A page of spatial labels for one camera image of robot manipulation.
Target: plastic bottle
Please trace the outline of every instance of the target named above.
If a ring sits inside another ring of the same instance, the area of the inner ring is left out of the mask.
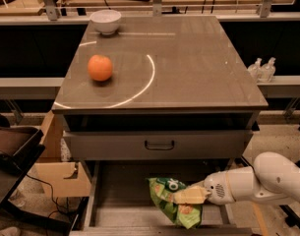
[[[258,74],[259,74],[259,69],[261,66],[261,58],[258,58],[255,64],[252,64],[248,67],[248,72],[252,76],[252,78],[255,80],[255,82],[258,80]]]
[[[275,73],[275,66],[274,66],[275,58],[269,59],[268,63],[263,65],[259,69],[259,82],[262,83],[269,83]]]

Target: orange ball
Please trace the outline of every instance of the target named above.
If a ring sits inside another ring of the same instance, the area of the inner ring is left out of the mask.
[[[88,72],[93,80],[104,82],[112,75],[112,62],[106,56],[92,55],[88,62]]]

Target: white bowl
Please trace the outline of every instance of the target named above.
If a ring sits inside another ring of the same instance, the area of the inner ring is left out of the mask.
[[[94,30],[102,34],[113,34],[119,26],[121,13],[114,10],[100,10],[90,15]]]

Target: closed drawer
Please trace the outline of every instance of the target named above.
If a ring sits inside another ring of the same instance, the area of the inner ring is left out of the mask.
[[[64,137],[72,156],[87,160],[236,158],[252,132],[66,132]]]

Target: drawer handle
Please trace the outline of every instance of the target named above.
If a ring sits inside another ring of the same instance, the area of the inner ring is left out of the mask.
[[[172,140],[170,144],[155,144],[145,141],[144,145],[148,150],[172,150],[175,148],[175,142]]]

